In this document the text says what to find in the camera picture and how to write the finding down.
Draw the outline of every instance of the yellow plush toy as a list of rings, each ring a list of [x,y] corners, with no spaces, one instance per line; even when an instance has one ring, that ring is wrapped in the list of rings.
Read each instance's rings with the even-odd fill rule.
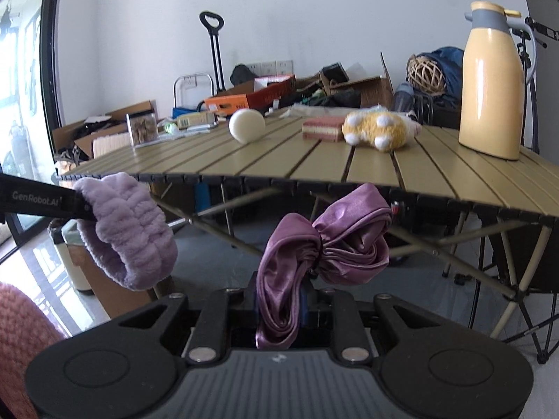
[[[412,141],[421,132],[421,124],[405,113],[389,111],[382,105],[352,111],[342,126],[346,142],[367,142],[378,151],[392,151]]]

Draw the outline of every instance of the slatted tabletop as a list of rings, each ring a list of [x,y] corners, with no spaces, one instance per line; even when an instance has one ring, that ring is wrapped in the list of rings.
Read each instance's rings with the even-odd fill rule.
[[[63,178],[123,171],[145,182],[245,182],[315,191],[373,183],[390,199],[474,207],[548,225],[559,218],[559,167],[525,148],[519,161],[505,161],[461,146],[458,131],[424,126],[415,142],[388,154],[304,140],[302,124],[300,118],[267,119],[264,136],[248,145],[220,124],[211,133],[118,149]]]

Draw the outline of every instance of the purple plush headband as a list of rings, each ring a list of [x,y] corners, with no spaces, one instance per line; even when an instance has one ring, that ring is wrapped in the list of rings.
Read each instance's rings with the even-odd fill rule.
[[[79,220],[78,230],[95,263],[112,280],[130,290],[146,290],[171,274],[177,244],[147,185],[117,173],[102,180],[82,178],[74,189],[97,218]]]
[[[366,283],[382,271],[389,261],[382,235],[391,222],[390,207],[372,184],[330,205],[313,224],[299,214],[286,215],[258,267],[256,346],[283,350],[293,343],[301,280],[310,268],[328,283],[342,285]]]

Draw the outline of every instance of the wicker ball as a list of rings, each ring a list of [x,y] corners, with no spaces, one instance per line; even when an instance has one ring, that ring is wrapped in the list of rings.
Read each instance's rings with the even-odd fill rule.
[[[441,96],[445,93],[443,71],[437,63],[427,57],[412,55],[407,60],[407,81],[414,88],[419,88],[431,96]]]

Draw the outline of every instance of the purple satin bow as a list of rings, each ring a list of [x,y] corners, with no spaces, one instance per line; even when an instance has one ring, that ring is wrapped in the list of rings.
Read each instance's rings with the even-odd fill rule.
[[[258,266],[256,347],[284,350],[293,343],[301,280],[310,268],[326,282],[342,285],[364,284],[381,272],[389,261],[382,235],[391,222],[392,211],[372,184],[334,202],[313,224],[299,214],[286,215]]]

